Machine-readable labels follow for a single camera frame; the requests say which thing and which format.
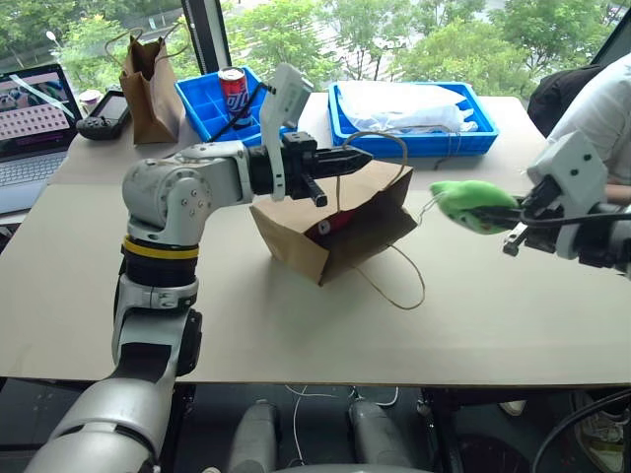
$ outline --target laptop keyboard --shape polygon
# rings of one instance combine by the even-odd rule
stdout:
[[[64,153],[60,153],[4,163],[0,165],[0,186],[48,179],[65,157]]]

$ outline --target blue plastic bin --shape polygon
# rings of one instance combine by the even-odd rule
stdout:
[[[444,131],[399,134],[397,136],[407,145],[409,157],[478,156],[489,151],[497,138],[498,129],[482,108],[471,86],[463,82],[414,82],[412,84],[433,84],[466,97],[466,100],[461,101],[457,106],[461,110],[473,109],[473,114],[465,121],[475,121],[478,131],[459,134]],[[337,84],[331,84],[328,87],[328,115],[331,120],[331,139],[334,145],[341,145],[346,138],[358,131],[344,115],[339,106],[338,96]],[[351,144],[372,153],[376,158],[393,158],[401,155],[401,147],[396,142],[381,136],[362,136],[355,138]]]
[[[247,91],[251,94],[260,79],[248,67],[243,67],[247,78]],[[175,89],[179,94],[186,116],[202,141],[208,141],[230,121],[226,102],[219,86],[217,73],[177,81]],[[260,145],[260,124],[258,117],[267,91],[261,89],[251,105],[252,124],[240,130],[230,129],[217,141],[241,140],[246,146]]]

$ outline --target black bag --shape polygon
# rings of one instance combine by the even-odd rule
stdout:
[[[550,134],[581,89],[604,67],[592,64],[541,79],[530,96],[528,116],[543,136]]]

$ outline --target red and blue can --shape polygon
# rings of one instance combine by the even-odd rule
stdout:
[[[239,115],[245,107],[249,94],[247,93],[247,79],[245,72],[240,67],[225,67],[217,74],[221,92],[226,101],[226,109],[230,118]],[[235,122],[235,128],[245,128],[252,123],[252,114],[247,110],[242,117]]]

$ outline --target green plush toy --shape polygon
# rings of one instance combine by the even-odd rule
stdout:
[[[515,209],[519,204],[508,192],[481,180],[434,182],[430,186],[432,195],[441,211],[454,222],[478,234],[491,235],[506,229],[484,222],[471,210],[479,207],[506,207]]]

